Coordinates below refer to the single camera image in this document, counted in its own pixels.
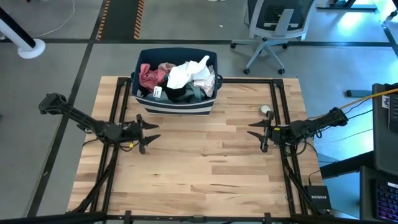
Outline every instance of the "navy striped basket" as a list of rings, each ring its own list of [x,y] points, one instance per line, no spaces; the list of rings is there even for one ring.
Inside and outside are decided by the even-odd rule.
[[[206,55],[210,57],[206,65],[207,66],[212,65],[215,73],[218,74],[217,54],[214,52],[210,52],[207,50],[200,50],[200,49],[182,48],[182,47],[148,49],[141,51],[136,65],[136,71],[131,74],[132,95],[150,113],[209,115],[211,108],[213,107],[214,101],[216,100],[217,97],[217,90],[220,89],[223,84],[223,77],[221,75],[217,75],[218,78],[216,78],[215,80],[215,90],[213,92],[213,96],[200,103],[186,103],[186,104],[159,103],[156,101],[145,99],[137,95],[137,92],[140,88],[139,72],[142,63],[148,63],[150,64],[151,70],[156,70],[158,65],[164,62],[173,63],[175,65],[181,65],[191,60],[199,62]]]

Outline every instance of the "wooden table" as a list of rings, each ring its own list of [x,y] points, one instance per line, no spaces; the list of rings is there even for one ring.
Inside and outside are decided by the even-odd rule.
[[[102,77],[94,118],[108,120],[117,79]],[[286,78],[284,84],[291,120],[305,119],[299,81]],[[281,105],[278,91],[277,99]],[[262,153],[259,141],[246,132],[262,132],[248,124],[263,119],[259,114],[263,104],[272,106],[268,84],[223,84],[209,116],[152,115],[130,96],[125,121],[140,113],[148,123],[160,126],[145,135],[162,136],[147,147],[146,155],[138,149],[119,152],[108,213],[263,217],[269,212],[273,217],[289,217],[279,148],[270,142],[269,152]],[[89,134],[86,140],[94,138]],[[93,142],[83,148],[69,210],[94,186],[102,146]],[[315,151],[308,147],[298,160],[303,183],[308,184],[308,175],[319,170]],[[311,181],[322,184],[320,173],[313,174]],[[298,193],[292,186],[300,212]],[[102,198],[100,194],[99,209]]]

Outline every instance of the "office chair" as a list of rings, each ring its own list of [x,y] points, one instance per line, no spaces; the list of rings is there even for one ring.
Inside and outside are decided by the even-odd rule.
[[[287,49],[289,39],[303,40],[315,6],[316,0],[248,0],[244,23],[252,40],[232,40],[230,46],[235,49],[236,45],[259,44],[243,73],[250,72],[250,65],[263,50],[279,63],[278,73],[285,73],[284,64],[269,46],[282,44]]]

